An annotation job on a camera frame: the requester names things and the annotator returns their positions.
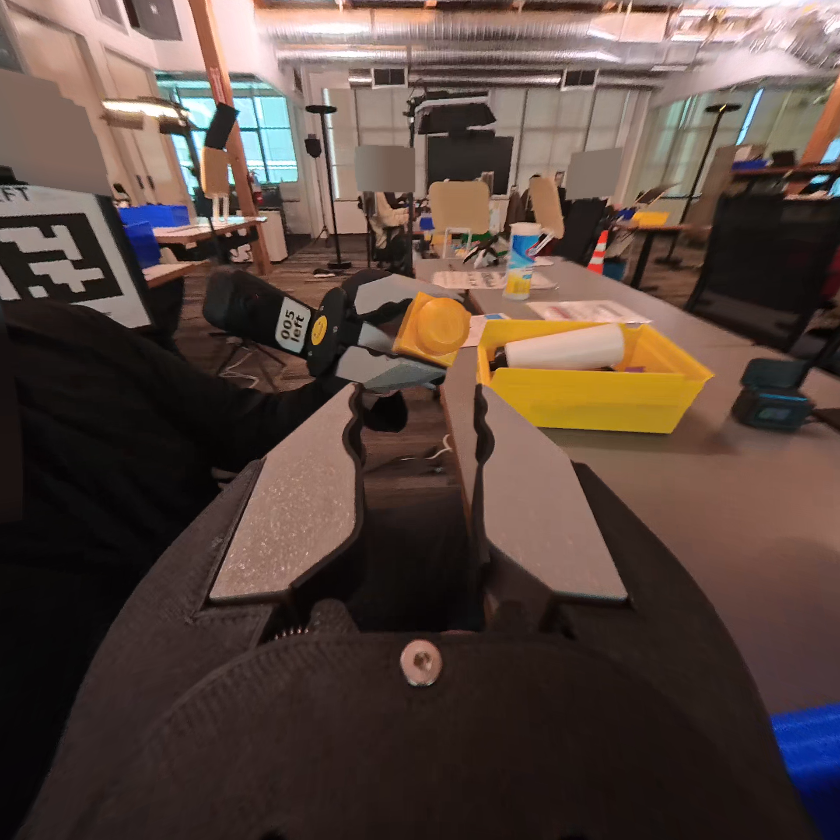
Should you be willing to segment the tilted tan board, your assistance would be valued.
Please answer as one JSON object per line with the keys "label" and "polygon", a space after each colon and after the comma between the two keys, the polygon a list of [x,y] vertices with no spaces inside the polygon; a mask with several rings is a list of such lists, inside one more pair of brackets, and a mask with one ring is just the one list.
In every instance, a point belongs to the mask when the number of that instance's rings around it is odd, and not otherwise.
{"label": "tilted tan board", "polygon": [[535,223],[553,239],[564,236],[564,217],[559,188],[553,178],[534,175],[529,179],[528,197]]}

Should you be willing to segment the blue plastic bin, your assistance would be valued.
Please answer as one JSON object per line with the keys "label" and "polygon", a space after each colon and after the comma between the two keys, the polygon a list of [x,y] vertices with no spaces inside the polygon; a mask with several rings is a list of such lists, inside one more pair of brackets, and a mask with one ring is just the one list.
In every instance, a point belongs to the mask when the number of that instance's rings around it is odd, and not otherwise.
{"label": "blue plastic bin", "polygon": [[839,838],[839,705],[772,715],[773,734],[802,803],[824,839]]}

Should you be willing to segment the wooden post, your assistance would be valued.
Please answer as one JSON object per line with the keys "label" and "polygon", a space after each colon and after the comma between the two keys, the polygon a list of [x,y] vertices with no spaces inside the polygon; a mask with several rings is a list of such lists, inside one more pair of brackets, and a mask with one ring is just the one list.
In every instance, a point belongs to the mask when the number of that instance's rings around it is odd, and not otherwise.
{"label": "wooden post", "polygon": [[832,89],[828,93],[822,113],[817,121],[811,138],[803,153],[801,171],[808,167],[818,166],[831,142],[835,140],[839,131],[839,76],[836,77]]}
{"label": "wooden post", "polygon": [[[233,107],[234,93],[213,4],[210,1],[189,1],[189,6],[213,98],[216,103]],[[257,215],[256,205],[249,181],[249,170],[238,121],[234,121],[234,126],[228,136],[227,155],[234,176],[241,214],[245,217],[255,217]],[[271,268],[271,264],[262,224],[257,225],[256,236],[256,240],[250,244],[251,262],[254,273],[264,277]]]}

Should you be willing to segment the wooden standing desk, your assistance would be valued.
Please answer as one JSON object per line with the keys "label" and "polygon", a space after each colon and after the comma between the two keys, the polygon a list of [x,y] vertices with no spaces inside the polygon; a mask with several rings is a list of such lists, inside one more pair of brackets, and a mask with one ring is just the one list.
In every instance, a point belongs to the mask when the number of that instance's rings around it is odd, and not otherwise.
{"label": "wooden standing desk", "polygon": [[729,175],[731,183],[745,193],[799,195],[814,180],[819,181],[817,187],[827,192],[838,180],[839,163],[731,169]]}

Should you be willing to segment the black office chair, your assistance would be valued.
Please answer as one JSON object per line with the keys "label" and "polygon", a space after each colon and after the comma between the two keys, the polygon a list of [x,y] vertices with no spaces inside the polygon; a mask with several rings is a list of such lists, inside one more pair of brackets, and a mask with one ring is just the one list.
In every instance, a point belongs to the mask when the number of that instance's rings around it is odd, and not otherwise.
{"label": "black office chair", "polygon": [[725,195],[685,310],[756,343],[790,350],[824,300],[838,242],[837,197]]}

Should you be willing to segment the large tan board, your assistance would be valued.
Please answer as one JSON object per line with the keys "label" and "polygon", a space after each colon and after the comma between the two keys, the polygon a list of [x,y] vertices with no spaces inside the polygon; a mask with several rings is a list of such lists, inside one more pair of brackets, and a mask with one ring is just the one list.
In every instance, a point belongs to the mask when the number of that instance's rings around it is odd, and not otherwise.
{"label": "large tan board", "polygon": [[481,180],[432,183],[427,189],[433,230],[466,230],[474,236],[490,231],[490,191]]}

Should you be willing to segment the wipes canister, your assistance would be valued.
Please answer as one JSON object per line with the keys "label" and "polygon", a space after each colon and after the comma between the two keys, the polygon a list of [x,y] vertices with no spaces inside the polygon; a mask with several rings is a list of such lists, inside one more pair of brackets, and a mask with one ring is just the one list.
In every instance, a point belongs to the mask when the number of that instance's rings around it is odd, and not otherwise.
{"label": "wipes canister", "polygon": [[531,290],[534,260],[543,246],[543,229],[536,223],[515,223],[511,226],[507,252],[506,286],[503,296],[525,301]]}

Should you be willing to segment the orange plastic part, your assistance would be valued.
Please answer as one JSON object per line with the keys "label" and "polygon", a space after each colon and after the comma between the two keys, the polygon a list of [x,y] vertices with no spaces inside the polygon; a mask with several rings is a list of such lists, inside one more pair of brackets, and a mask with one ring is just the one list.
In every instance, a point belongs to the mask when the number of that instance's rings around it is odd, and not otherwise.
{"label": "orange plastic part", "polygon": [[406,310],[392,352],[448,368],[468,339],[470,319],[456,299],[418,292]]}

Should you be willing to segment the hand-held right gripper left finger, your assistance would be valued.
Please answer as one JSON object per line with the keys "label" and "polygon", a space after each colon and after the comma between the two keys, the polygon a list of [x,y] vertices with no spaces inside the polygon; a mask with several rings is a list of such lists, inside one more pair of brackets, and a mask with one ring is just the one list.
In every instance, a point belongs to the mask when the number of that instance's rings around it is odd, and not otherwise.
{"label": "hand-held right gripper left finger", "polygon": [[362,389],[347,384],[264,458],[227,541],[211,603],[288,598],[357,540]]}

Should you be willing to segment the black white marker board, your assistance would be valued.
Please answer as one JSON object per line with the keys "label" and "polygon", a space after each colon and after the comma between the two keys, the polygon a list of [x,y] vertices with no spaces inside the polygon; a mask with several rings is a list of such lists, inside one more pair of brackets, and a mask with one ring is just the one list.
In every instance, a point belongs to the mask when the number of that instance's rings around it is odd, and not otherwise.
{"label": "black white marker board", "polygon": [[1,186],[1,299],[51,300],[151,330],[148,283],[110,198]]}

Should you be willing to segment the small tan board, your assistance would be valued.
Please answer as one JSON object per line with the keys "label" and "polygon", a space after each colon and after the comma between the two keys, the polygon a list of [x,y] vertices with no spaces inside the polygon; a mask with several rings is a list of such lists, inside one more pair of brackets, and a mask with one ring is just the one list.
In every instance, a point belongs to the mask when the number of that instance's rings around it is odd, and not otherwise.
{"label": "small tan board", "polygon": [[204,146],[201,149],[201,184],[206,197],[229,195],[228,154],[225,149]]}

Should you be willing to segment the black wall monitor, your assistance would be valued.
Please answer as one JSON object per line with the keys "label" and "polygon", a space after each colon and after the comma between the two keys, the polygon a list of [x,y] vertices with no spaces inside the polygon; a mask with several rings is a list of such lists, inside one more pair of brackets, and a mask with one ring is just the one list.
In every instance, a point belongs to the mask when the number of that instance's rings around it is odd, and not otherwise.
{"label": "black wall monitor", "polygon": [[487,131],[455,136],[432,136],[427,140],[427,186],[446,180],[471,182],[492,174],[493,196],[509,189],[514,139]]}

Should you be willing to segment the black light stand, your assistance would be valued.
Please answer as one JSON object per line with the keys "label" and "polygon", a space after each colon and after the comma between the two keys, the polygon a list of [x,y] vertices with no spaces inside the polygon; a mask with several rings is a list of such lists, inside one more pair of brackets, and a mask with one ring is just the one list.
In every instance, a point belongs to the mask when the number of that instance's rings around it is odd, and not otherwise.
{"label": "black light stand", "polygon": [[316,117],[320,123],[319,133],[309,132],[304,140],[306,152],[315,164],[318,203],[321,215],[321,229],[318,236],[324,238],[326,246],[332,248],[333,256],[325,269],[318,269],[317,276],[338,276],[351,268],[351,263],[342,255],[338,218],[335,209],[335,193],[332,178],[332,157],[329,150],[327,117],[337,109],[329,104],[313,103],[304,108],[307,115]]}

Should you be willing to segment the blue crate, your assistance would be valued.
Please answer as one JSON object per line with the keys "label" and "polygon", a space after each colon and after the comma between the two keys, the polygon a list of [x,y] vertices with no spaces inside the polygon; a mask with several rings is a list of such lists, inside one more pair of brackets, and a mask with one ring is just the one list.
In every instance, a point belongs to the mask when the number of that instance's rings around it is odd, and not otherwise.
{"label": "blue crate", "polygon": [[118,212],[125,225],[148,224],[152,228],[180,228],[191,225],[191,218],[185,205],[121,206]]}

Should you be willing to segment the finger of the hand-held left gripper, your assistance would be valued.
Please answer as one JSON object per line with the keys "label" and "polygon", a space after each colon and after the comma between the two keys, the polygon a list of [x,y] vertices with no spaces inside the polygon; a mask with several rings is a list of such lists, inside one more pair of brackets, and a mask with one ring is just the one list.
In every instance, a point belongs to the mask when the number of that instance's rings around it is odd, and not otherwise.
{"label": "finger of the hand-held left gripper", "polygon": [[431,387],[446,377],[446,368],[392,350],[393,338],[374,326],[362,326],[356,344],[348,347],[334,368],[337,378],[374,394],[413,387]]}
{"label": "finger of the hand-held left gripper", "polygon": [[388,322],[419,293],[463,302],[463,293],[402,275],[354,275],[354,313],[367,322]]}

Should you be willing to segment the yellow plastic bin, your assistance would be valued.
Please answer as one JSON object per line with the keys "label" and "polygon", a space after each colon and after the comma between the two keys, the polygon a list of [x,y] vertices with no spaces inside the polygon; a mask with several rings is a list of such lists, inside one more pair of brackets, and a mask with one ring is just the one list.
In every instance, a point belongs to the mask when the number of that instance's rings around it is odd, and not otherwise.
{"label": "yellow plastic bin", "polygon": [[[489,322],[478,344],[476,381],[536,427],[670,434],[714,374],[651,325],[617,325],[625,354],[610,371],[492,371],[491,362],[506,343],[597,324]],[[631,365],[645,365],[647,372],[620,372]]]}

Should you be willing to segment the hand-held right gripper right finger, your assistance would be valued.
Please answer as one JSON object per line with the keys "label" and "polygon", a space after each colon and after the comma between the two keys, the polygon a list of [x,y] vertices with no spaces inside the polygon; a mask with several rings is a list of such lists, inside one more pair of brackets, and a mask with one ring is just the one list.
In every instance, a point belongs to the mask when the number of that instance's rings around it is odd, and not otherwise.
{"label": "hand-held right gripper right finger", "polygon": [[476,386],[474,427],[471,519],[487,598],[538,629],[562,604],[627,606],[570,457],[487,385]]}

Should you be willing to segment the white plastic bottle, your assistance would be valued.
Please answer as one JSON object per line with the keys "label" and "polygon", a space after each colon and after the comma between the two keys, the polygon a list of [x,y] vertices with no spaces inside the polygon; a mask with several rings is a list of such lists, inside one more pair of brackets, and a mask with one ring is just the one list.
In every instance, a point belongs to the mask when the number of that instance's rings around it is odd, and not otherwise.
{"label": "white plastic bottle", "polygon": [[619,325],[607,323],[509,342],[503,353],[511,369],[599,371],[622,362],[625,339]]}

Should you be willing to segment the printed paper sheet red marks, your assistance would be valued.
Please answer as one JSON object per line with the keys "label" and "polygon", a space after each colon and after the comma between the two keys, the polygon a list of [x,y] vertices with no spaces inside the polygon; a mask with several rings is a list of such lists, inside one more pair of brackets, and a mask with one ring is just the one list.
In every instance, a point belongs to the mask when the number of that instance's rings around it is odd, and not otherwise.
{"label": "printed paper sheet red marks", "polygon": [[530,301],[526,306],[545,321],[616,323],[639,326],[650,318],[612,300]]}

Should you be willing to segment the black charger case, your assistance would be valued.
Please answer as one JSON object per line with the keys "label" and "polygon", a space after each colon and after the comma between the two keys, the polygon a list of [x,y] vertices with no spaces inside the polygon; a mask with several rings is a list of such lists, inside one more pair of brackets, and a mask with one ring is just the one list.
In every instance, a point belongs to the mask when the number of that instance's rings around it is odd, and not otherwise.
{"label": "black charger case", "polygon": [[811,368],[812,364],[803,360],[752,359],[742,373],[731,417],[747,427],[799,430],[816,408],[802,391]]}

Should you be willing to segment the silver ventilation duct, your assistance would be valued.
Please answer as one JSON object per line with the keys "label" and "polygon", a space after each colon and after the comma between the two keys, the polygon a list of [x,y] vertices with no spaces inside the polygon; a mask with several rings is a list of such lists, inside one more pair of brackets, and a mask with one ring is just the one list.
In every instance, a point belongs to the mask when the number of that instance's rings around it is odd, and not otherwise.
{"label": "silver ventilation duct", "polygon": [[254,2],[281,64],[619,67],[733,51],[838,68],[838,2]]}

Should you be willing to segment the black studio softbox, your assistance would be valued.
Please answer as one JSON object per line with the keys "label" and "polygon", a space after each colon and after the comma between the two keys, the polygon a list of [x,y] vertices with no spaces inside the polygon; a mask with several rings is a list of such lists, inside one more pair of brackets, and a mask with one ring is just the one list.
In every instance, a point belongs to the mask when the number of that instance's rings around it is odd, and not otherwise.
{"label": "black studio softbox", "polygon": [[463,134],[497,121],[485,101],[425,101],[415,116],[416,134],[419,135]]}

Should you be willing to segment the black ceiling speaker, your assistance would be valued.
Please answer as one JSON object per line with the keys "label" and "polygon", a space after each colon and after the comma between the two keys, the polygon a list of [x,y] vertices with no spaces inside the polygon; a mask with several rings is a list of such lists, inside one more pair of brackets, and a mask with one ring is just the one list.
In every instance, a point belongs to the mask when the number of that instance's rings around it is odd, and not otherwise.
{"label": "black ceiling speaker", "polygon": [[122,1],[129,26],[144,37],[156,41],[182,40],[173,1]]}

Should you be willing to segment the person's left forearm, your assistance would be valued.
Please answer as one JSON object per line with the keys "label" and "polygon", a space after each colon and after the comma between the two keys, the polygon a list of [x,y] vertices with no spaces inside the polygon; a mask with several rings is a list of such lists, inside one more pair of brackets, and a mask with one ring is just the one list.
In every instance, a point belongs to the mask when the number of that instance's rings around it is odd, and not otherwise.
{"label": "person's left forearm", "polygon": [[8,301],[23,444],[24,513],[111,511],[150,522],[201,511],[214,469],[266,456],[346,384],[265,394],[214,377],[105,314]]}

